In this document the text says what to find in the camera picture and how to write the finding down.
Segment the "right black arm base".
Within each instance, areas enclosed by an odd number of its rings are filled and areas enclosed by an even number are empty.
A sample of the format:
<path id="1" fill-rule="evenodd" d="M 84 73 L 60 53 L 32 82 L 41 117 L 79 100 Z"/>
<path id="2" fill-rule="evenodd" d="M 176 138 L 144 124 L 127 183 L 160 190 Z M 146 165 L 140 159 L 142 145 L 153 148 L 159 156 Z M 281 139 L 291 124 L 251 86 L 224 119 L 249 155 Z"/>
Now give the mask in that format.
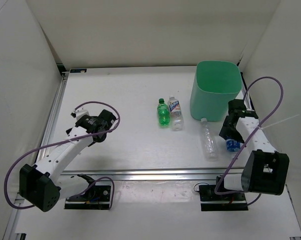
<path id="1" fill-rule="evenodd" d="M 215 188 L 220 176 L 216 177 L 216 183 L 199 182 L 193 186 L 195 194 L 199 194 L 202 212 L 229 212 L 248 211 L 246 196 L 242 192 L 231 194 L 216 194 Z"/>

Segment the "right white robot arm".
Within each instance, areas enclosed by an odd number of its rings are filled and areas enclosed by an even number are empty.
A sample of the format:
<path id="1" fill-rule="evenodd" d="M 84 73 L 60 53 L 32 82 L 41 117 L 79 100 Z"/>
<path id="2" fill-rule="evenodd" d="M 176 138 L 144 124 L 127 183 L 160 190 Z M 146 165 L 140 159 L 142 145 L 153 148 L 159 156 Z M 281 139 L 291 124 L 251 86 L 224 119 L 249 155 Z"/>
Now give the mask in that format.
<path id="1" fill-rule="evenodd" d="M 228 102 L 228 114 L 219 136 L 241 144 L 240 150 L 249 153 L 242 173 L 228 174 L 216 181 L 215 195 L 226 200 L 235 193 L 258 193 L 279 196 L 283 193 L 289 157 L 278 152 L 260 127 L 259 117 L 248 110 L 244 100 Z"/>

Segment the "tall clear plastic bottle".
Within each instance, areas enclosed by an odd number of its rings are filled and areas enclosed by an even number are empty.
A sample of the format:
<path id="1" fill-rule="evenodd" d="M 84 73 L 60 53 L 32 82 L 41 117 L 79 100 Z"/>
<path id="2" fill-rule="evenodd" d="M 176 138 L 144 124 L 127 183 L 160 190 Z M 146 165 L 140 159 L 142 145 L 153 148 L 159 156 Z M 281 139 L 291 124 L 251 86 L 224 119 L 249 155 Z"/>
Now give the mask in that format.
<path id="1" fill-rule="evenodd" d="M 212 162 L 218 159 L 218 148 L 211 125 L 206 118 L 200 120 L 200 140 L 205 158 Z"/>

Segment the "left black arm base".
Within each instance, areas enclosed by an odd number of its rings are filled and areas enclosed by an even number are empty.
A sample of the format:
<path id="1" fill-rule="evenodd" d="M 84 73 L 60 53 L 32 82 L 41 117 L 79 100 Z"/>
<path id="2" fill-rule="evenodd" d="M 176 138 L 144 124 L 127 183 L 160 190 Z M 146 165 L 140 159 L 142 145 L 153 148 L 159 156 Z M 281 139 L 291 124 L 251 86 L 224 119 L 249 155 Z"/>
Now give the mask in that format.
<path id="1" fill-rule="evenodd" d="M 78 174 L 87 183 L 83 193 L 66 198 L 65 210 L 110 210 L 113 206 L 115 183 L 108 176 L 93 179 L 86 174 Z"/>

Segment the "small bottle blue label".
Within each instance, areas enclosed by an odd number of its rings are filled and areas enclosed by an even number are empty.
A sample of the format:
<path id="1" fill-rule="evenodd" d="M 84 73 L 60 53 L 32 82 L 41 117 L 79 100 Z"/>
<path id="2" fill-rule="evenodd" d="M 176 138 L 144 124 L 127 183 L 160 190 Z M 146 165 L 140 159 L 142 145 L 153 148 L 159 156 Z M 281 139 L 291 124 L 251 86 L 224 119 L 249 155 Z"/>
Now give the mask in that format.
<path id="1" fill-rule="evenodd" d="M 231 139 L 231 138 L 227 138 L 226 139 L 226 150 L 231 152 L 231 153 L 235 153 L 238 152 L 241 148 L 241 143 Z"/>

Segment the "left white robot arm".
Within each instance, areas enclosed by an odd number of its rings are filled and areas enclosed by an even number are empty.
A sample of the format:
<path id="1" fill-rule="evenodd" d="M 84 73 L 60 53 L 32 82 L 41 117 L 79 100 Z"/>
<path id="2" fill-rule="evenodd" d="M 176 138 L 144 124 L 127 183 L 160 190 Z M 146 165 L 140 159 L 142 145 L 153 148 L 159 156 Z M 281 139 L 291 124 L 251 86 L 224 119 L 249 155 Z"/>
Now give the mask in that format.
<path id="1" fill-rule="evenodd" d="M 34 165 L 25 164 L 19 172 L 19 193 L 43 212 L 51 210 L 61 199 L 76 198 L 89 201 L 95 197 L 94 179 L 78 174 L 62 178 L 64 169 L 82 150 L 103 142 L 116 117 L 106 109 L 98 116 L 83 110 L 75 114 L 74 127 L 66 131 L 64 144 L 56 146 Z"/>

